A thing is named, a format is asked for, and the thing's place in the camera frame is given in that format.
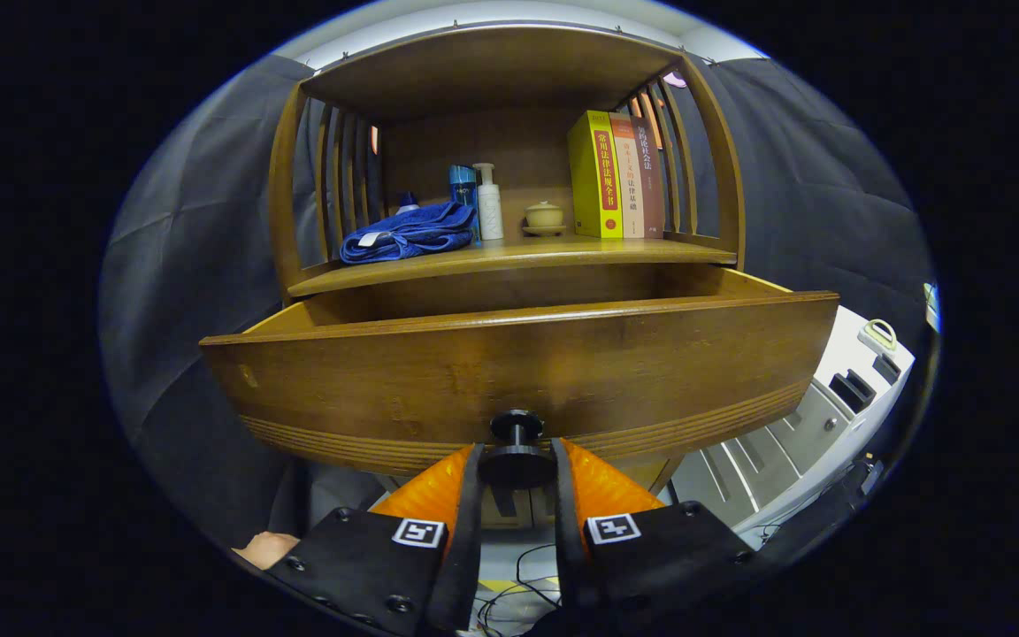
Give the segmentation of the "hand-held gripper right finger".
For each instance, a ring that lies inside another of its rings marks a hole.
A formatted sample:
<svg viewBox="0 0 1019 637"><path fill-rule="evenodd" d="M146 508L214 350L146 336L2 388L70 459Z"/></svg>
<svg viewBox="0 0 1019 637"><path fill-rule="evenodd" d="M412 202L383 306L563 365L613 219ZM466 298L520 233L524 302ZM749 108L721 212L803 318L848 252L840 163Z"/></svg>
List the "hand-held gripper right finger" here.
<svg viewBox="0 0 1019 637"><path fill-rule="evenodd" d="M771 567L704 505L664 505L564 438L551 452L555 563L571 633L712 633L716 606Z"/></svg>

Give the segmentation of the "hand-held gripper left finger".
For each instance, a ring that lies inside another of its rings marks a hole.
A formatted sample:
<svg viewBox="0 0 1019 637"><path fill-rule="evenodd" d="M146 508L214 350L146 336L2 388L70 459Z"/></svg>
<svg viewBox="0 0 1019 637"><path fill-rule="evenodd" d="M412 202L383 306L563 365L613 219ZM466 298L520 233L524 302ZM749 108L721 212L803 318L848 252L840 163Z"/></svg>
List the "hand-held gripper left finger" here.
<svg viewBox="0 0 1019 637"><path fill-rule="evenodd" d="M484 450L464 445L371 510L332 510L268 575L371 636L465 632L479 584Z"/></svg>

